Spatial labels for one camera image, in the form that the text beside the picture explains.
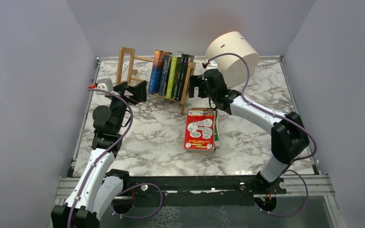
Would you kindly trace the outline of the red spine paperback book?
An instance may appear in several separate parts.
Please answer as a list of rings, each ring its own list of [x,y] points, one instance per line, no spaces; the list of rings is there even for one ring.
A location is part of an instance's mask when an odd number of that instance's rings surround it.
[[[209,155],[215,151],[216,111],[210,108],[188,110],[183,149]]]

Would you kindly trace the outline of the green cartoon paperback book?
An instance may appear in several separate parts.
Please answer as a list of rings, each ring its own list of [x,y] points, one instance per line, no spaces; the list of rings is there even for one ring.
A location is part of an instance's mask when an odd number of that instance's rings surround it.
[[[219,138],[219,113],[218,110],[215,110],[215,119],[214,119],[214,147],[215,150],[220,147],[220,138]]]

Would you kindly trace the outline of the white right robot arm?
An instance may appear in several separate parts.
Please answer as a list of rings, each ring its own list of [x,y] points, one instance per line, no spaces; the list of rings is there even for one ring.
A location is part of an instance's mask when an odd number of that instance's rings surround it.
[[[276,113],[254,102],[245,101],[241,92],[227,88],[219,70],[210,69],[202,76],[191,76],[190,98],[194,96],[195,88],[198,88],[198,96],[210,99],[216,109],[241,117],[270,134],[272,156],[257,173],[258,185],[265,188],[272,185],[309,146],[310,140],[302,129],[304,125],[299,114]]]

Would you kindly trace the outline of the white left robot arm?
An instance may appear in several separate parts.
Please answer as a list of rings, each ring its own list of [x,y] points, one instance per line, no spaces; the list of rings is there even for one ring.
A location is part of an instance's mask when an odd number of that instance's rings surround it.
[[[100,89],[96,83],[88,91],[111,99],[109,106],[100,105],[93,111],[94,138],[88,163],[72,192],[62,205],[51,212],[55,228],[98,228],[100,220],[114,197],[125,190],[129,173],[108,174],[122,140],[131,129],[132,105],[147,100],[147,81],[129,85],[126,81]]]

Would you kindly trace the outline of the blue cover paperback book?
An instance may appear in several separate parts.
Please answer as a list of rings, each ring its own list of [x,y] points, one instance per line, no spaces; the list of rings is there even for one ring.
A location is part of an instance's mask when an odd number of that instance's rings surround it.
[[[172,52],[164,51],[164,50],[155,50],[153,66],[148,86],[148,93],[149,94],[156,94],[159,92],[160,89],[160,81],[162,77],[163,65],[164,65],[164,58],[167,55],[171,55]]]

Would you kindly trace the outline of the dark green hardcover book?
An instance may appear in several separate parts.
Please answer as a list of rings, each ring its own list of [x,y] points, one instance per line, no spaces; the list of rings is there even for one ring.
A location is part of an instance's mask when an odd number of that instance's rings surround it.
[[[183,93],[183,87],[184,87],[184,83],[185,83],[185,79],[186,79],[186,74],[188,71],[188,64],[190,62],[193,62],[195,59],[195,55],[189,55],[189,54],[185,54],[183,57],[183,61],[182,61],[182,68],[181,68],[181,72],[180,72],[180,80],[179,80],[179,84],[177,87],[177,93],[176,93],[176,100],[180,101],[182,98],[182,93]]]

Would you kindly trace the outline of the wooden dowel rack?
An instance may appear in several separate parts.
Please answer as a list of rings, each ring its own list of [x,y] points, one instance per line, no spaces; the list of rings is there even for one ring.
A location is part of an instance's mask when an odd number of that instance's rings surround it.
[[[142,82],[143,81],[142,79],[135,77],[135,75],[138,74],[138,69],[134,68],[134,62],[136,60],[141,60],[141,61],[153,63],[154,62],[154,57],[138,56],[138,55],[135,54],[135,49],[134,48],[121,47],[120,50],[119,50],[119,56],[118,56],[118,65],[117,65],[116,83],[115,84],[116,85],[120,84],[121,81],[122,81],[122,71],[123,71],[123,66],[124,66],[124,57],[125,57],[125,55],[130,55],[129,63],[128,63],[128,69],[127,69],[126,81],[128,82],[128,84],[131,84],[132,81]],[[196,67],[195,62],[189,62],[188,63],[186,78],[184,80],[183,88],[182,88],[182,98],[181,98],[180,101],[176,101],[172,98],[167,98],[164,95],[158,95],[158,93],[152,94],[152,96],[179,103],[181,105],[180,114],[183,115],[184,110],[185,110],[185,106],[186,106],[186,102],[187,102],[187,99],[188,99],[189,77],[194,74],[195,67]]]

